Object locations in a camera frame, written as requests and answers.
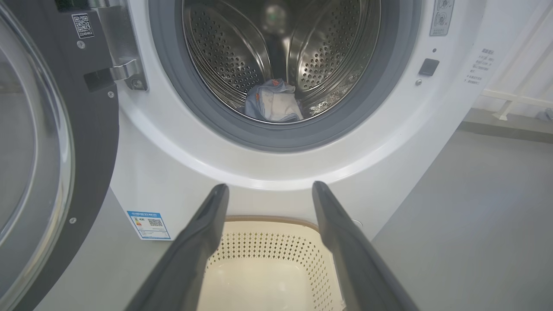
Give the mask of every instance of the qr code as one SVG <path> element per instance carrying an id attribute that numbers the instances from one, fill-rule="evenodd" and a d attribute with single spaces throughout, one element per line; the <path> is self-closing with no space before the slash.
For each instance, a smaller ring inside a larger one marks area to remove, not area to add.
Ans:
<path id="1" fill-rule="evenodd" d="M 72 17 L 75 29 L 77 29 L 77 34 L 79 34 L 79 39 L 94 37 L 88 14 L 73 14 Z"/>
<path id="2" fill-rule="evenodd" d="M 163 224 L 161 223 L 161 220 L 159 219 L 148 219 L 148 222 L 150 223 L 150 226 L 155 226 L 155 227 L 163 226 Z"/>

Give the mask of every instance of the laundry basket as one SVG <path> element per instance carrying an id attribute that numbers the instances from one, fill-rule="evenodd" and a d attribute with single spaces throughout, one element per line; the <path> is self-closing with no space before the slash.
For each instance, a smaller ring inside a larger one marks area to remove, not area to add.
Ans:
<path id="1" fill-rule="evenodd" d="M 198 311 L 345 308 L 332 253 L 308 223 L 227 221 L 206 263 Z"/>

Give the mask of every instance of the screw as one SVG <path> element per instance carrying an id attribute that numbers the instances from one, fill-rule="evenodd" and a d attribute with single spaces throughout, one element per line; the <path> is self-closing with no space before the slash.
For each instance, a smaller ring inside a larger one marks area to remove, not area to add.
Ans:
<path id="1" fill-rule="evenodd" d="M 138 79 L 134 79 L 133 80 L 133 86 L 136 87 L 137 89 L 141 89 L 143 84 L 142 84 L 142 81 L 138 80 Z"/>

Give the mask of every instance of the white washing machine body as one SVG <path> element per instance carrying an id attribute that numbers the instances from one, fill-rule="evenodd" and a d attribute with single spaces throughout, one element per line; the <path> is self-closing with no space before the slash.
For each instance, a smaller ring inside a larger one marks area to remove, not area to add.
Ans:
<path id="1" fill-rule="evenodd" d="M 159 213 L 174 238 L 211 188 L 225 183 L 229 215 L 316 223 L 311 187 L 320 180 L 372 239 L 453 134 L 540 1 L 457 0 L 447 35 L 430 36 L 436 3 L 424 0 L 413 52 L 378 109 L 331 143 L 286 153 L 245 147 L 202 122 L 160 62 L 147 0 L 128 4 L 149 91 L 118 84 L 111 187 L 126 213 Z M 433 76 L 419 74 L 425 59 L 440 62 Z"/>

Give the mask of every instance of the stainless steel drum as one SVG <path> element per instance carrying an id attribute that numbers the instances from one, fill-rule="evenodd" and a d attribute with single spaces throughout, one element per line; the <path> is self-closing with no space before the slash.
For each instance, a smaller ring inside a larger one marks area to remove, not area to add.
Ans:
<path id="1" fill-rule="evenodd" d="M 282 78 L 296 86 L 304 120 L 354 88 L 380 25 L 379 0 L 186 0 L 183 7 L 192 61 L 224 104 L 239 112 L 254 85 Z"/>

